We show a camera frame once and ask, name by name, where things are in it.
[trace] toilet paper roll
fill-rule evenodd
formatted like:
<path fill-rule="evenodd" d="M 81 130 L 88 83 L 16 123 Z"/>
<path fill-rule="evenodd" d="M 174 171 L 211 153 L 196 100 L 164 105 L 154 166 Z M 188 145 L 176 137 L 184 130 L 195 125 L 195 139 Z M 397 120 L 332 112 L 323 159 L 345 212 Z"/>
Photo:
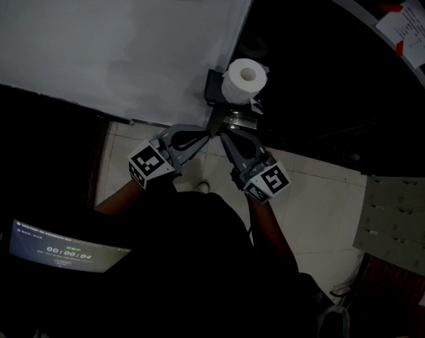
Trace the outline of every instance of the toilet paper roll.
<path fill-rule="evenodd" d="M 251 59 L 237 59 L 223 74 L 221 92 L 233 104 L 247 104 L 267 83 L 267 75 L 262 66 Z"/>

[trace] monitor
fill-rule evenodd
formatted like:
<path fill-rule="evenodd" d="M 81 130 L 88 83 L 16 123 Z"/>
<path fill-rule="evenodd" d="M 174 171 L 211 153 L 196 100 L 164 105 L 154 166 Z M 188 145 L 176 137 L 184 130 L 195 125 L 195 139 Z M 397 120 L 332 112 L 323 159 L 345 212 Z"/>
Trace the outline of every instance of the monitor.
<path fill-rule="evenodd" d="M 104 273 L 132 249 L 64 237 L 13 220 L 8 252 L 28 261 L 53 267 Z"/>

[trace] white shoe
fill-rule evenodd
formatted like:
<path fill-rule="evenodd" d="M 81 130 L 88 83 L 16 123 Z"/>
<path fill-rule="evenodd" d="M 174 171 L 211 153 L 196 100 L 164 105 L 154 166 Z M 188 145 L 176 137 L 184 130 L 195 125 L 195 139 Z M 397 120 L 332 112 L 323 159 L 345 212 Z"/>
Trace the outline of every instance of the white shoe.
<path fill-rule="evenodd" d="M 194 189 L 194 192 L 199 193 L 209 193 L 209 183 L 208 182 L 200 182 L 197 187 Z"/>

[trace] gray wall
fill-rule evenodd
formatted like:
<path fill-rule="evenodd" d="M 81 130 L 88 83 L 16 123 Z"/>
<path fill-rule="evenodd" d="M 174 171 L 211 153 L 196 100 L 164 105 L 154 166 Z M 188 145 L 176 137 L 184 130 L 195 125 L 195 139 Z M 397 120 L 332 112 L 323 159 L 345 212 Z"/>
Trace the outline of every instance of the gray wall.
<path fill-rule="evenodd" d="M 251 0 L 0 0 L 0 83 L 127 118 L 204 125 Z"/>

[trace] forearm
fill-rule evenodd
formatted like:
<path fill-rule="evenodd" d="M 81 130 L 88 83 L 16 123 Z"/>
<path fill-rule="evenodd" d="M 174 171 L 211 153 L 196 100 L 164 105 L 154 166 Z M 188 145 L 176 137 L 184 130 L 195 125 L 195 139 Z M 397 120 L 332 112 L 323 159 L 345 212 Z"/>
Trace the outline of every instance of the forearm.
<path fill-rule="evenodd" d="M 131 180 L 94 209 L 111 216 L 123 215 L 143 193 L 143 188 L 136 181 Z"/>
<path fill-rule="evenodd" d="M 289 273 L 298 273 L 295 257 L 276 221 L 270 204 L 260 204 L 247 197 L 254 247 L 265 261 L 282 266 Z"/>

